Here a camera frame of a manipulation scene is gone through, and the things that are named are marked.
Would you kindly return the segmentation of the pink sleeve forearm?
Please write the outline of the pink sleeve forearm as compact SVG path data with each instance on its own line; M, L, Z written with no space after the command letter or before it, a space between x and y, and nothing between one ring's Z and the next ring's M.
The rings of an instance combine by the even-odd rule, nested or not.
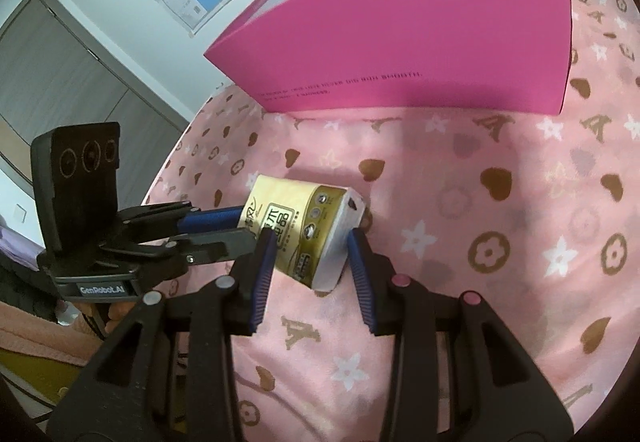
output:
M63 326L1 303L1 348L84 366L101 347L89 327Z

